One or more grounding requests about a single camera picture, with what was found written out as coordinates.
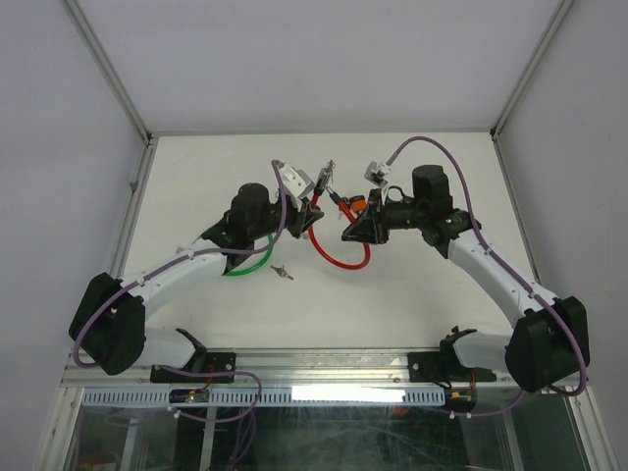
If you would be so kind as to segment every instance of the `gray wall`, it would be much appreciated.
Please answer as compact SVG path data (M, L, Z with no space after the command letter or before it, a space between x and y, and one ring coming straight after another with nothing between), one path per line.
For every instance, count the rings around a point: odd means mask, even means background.
M628 467L628 2L578 2L502 135L542 280L588 307L590 378Z
M26 470L141 148L60 2L0 2L0 64L0 468Z

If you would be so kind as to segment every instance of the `ceiling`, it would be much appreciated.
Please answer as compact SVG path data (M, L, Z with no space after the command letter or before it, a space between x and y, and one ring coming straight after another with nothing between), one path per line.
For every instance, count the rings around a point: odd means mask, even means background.
M558 0L80 0L150 131L487 130Z

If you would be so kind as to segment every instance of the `green hose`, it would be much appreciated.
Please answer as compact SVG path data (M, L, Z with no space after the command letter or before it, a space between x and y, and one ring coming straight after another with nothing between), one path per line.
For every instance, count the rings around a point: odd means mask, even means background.
M268 241L269 243L273 241L273 236L272 235L268 235ZM264 264L266 262L268 262L268 260L271 258L271 255L273 254L273 247L269 248L265 253L264 256L259 260L259 262L257 262L255 265L245 268L243 270L235 270L232 272L228 272L225 274L226 277L242 277L244 275L248 275L249 273L253 273L256 270L259 270L260 268L262 268L262 266L264 266Z

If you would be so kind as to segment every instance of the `small metal part on table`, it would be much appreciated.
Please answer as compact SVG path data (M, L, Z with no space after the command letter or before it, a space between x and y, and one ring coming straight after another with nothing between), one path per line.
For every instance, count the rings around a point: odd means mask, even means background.
M277 275L279 275L281 278L288 278L289 280L294 280L293 277L291 277L288 272L286 271L286 266L282 265L281 267L275 267L273 265L271 265L271 268L273 270L275 270L277 272Z

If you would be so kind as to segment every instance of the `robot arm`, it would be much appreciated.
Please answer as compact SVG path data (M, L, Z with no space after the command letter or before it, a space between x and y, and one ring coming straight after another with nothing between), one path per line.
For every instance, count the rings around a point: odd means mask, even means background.
M307 198L314 189L307 175L286 164L278 164L278 169L287 193L285 201L280 198L271 204L265 186L247 183L239 189L223 218L183 252L152 269L119 280L107 273L92 279L70 326L70 337L77 340L96 311L117 296L80 343L107 374L150 365L191 371L202 364L206 349L192 335L182 329L149 329L145 321L200 281L220 277L244 262L255 240L278 230L283 205L287 207L285 228L294 237L301 237L323 217L323 212L312 208ZM220 249L238 253L222 253Z
M533 392L578 371L576 354L566 335L538 297L568 326L589 364L587 315L582 303L575 297L559 299L534 280L524 281L534 289L533 293L524 289L491 255L495 246L481 226L478 224L477 229L489 243L488 249L480 243L469 213L453 207L442 167L425 165L414 169L413 196L403 194L397 186L387 186L383 178L373 178L378 175L370 170L367 176L373 175L367 180L382 185L386 195L381 188L371 190L367 209L344 230L342 240L380 244L388 241L392 230L418 229L442 257L462 268L484 289L513 327L511 337L487 335L474 329L453 330L441 341L441 374L475 367L503 371L522 389ZM395 189L400 193L399 200L389 197Z

